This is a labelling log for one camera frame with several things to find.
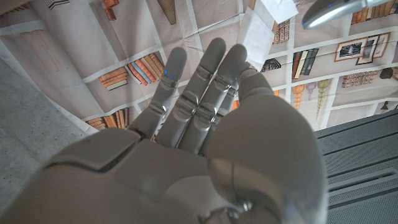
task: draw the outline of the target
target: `wallpaper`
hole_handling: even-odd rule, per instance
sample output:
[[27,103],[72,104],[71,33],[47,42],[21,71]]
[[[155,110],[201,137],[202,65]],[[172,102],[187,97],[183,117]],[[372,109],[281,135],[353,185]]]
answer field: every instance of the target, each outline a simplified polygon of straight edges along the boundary
[[[236,43],[248,2],[79,0],[49,8],[33,0],[0,17],[0,57],[87,133],[125,128],[149,104],[171,50],[188,57],[175,103],[212,39],[223,38],[227,51]],[[304,30],[313,2],[297,1],[298,14],[275,31],[261,73],[277,97],[314,130],[396,110],[392,1],[377,17],[368,9]]]

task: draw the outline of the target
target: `ventilation grille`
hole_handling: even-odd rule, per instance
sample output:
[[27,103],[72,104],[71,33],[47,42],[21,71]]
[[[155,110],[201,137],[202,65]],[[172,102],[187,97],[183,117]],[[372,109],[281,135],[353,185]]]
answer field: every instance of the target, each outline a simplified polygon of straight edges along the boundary
[[398,157],[398,134],[323,156],[328,177]]
[[398,192],[329,210],[327,224],[397,224]]
[[381,114],[381,115],[370,116],[370,117],[358,119],[358,120],[355,120],[355,121],[352,121],[349,123],[333,126],[330,128],[325,128],[325,129],[322,129],[319,131],[315,131],[314,134],[316,135],[316,137],[318,137],[318,139],[321,139],[321,138],[327,137],[332,134],[336,134],[336,133],[339,133],[342,131],[354,129],[360,125],[368,124],[371,122],[378,122],[380,119],[384,119],[384,118],[387,118],[390,116],[395,116],[395,118],[397,118],[398,111],[392,110],[392,111],[389,111],[389,112]]
[[390,116],[318,140],[322,153],[330,154],[398,133],[398,118]]
[[398,159],[393,159],[391,161],[376,164],[376,165],[366,167],[366,168],[363,168],[360,170],[348,172],[346,174],[341,174],[336,177],[331,177],[328,179],[328,184],[335,184],[335,183],[338,183],[338,182],[341,182],[344,180],[348,180],[348,179],[352,179],[352,178],[359,177],[362,175],[370,174],[372,172],[380,171],[380,170],[387,169],[390,167],[398,170]]
[[361,200],[361,198],[366,199],[367,196],[371,197],[371,195],[386,192],[394,188],[398,188],[398,175],[380,178],[346,189],[337,190],[336,192],[331,192],[331,194],[340,192],[341,194],[330,196],[329,206],[349,204],[353,200]]

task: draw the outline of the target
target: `robotic hand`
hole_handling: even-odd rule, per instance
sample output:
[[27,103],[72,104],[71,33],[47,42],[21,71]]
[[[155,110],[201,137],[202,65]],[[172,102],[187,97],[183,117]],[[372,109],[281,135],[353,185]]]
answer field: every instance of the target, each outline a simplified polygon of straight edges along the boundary
[[[174,49],[127,130],[105,129],[55,155],[1,223],[324,223],[325,171],[310,126],[245,63],[242,45],[221,62],[225,50],[211,42],[150,141],[185,65]],[[238,87],[240,107],[228,113]]]

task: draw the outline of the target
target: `picture frame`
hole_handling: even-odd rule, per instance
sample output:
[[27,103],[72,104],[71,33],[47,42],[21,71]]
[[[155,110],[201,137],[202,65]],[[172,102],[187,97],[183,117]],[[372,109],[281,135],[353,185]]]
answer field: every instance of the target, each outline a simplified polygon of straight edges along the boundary
[[387,49],[388,41],[390,40],[390,33],[380,34],[377,40],[376,48],[374,49],[373,58],[383,57]]
[[367,41],[368,38],[363,37],[339,43],[336,49],[335,62],[362,57]]
[[357,59],[355,65],[364,65],[373,62],[373,54],[374,54],[374,49],[376,48],[377,40],[379,40],[378,35],[368,37],[368,41],[366,42],[366,45],[363,47],[364,49],[363,56]]

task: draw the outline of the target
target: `robot finger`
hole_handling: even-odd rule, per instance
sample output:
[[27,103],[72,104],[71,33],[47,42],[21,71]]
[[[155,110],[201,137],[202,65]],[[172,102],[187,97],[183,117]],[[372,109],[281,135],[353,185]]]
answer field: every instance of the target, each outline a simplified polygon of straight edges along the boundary
[[200,101],[193,119],[187,126],[178,148],[198,154],[211,123],[227,95],[231,85],[239,78],[247,57],[243,45],[236,44],[229,50]]
[[176,47],[172,50],[152,101],[127,127],[128,129],[144,138],[152,138],[171,104],[186,61],[187,53],[184,49]]
[[273,95],[271,86],[266,78],[258,72],[254,67],[250,66],[245,69],[240,77],[239,84],[239,104],[244,103],[245,99],[252,95]]
[[217,115],[214,118],[214,121],[211,123],[209,132],[207,133],[207,136],[201,146],[201,149],[199,150],[199,154],[206,155],[208,143],[210,142],[210,139],[213,137],[213,135],[216,131],[217,124],[225,115],[227,115],[229,112],[231,112],[232,104],[234,103],[234,98],[238,94],[238,86],[239,86],[239,84],[238,84],[238,81],[236,80],[232,84],[231,88],[229,88],[229,90],[220,106],[220,109],[218,110]]
[[226,46],[223,39],[215,38],[211,41],[191,80],[156,135],[155,141],[157,143],[167,147],[177,147],[210,79],[223,58],[225,49]]

